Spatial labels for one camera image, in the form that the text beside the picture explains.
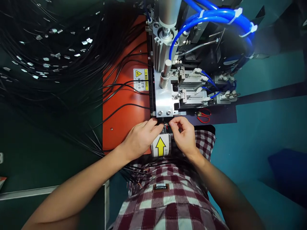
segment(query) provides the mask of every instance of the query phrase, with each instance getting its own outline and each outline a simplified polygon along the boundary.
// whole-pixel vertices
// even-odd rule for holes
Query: shirt label
[[[169,184],[155,184],[153,188],[153,192],[168,192]]]

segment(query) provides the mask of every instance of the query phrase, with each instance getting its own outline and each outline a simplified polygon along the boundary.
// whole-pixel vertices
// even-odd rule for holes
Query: plaid shirt
[[[215,135],[197,130],[196,146],[210,160]],[[199,175],[172,144],[172,156],[158,162],[135,165],[154,176],[136,174],[140,185],[129,184],[129,197],[123,203],[113,229],[228,229],[209,202]],[[168,184],[168,191],[154,191],[154,185]]]

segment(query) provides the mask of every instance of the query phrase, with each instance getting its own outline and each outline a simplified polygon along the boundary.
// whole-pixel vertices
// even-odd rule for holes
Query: warning sticker
[[[133,69],[133,80],[148,80],[148,69]],[[135,81],[134,88],[138,91],[148,91],[148,81]]]
[[[151,150],[154,157],[167,156],[169,154],[170,134],[160,134],[153,141]]]

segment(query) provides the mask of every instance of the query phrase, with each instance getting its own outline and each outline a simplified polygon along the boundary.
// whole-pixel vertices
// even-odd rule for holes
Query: scissors
[[[203,108],[203,109],[201,109],[201,111],[195,112],[195,114],[197,115],[197,119],[198,119],[201,123],[203,123],[203,124],[209,123],[209,122],[210,122],[210,116],[211,116],[210,110],[207,109],[207,108]],[[207,118],[207,120],[203,121],[203,120],[201,119],[201,117],[205,117],[205,118]]]

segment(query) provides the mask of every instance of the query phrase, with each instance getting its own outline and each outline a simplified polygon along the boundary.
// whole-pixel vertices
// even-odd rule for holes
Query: right hand
[[[185,117],[175,117],[169,122],[178,148],[188,158],[200,154],[196,147],[194,126]]]

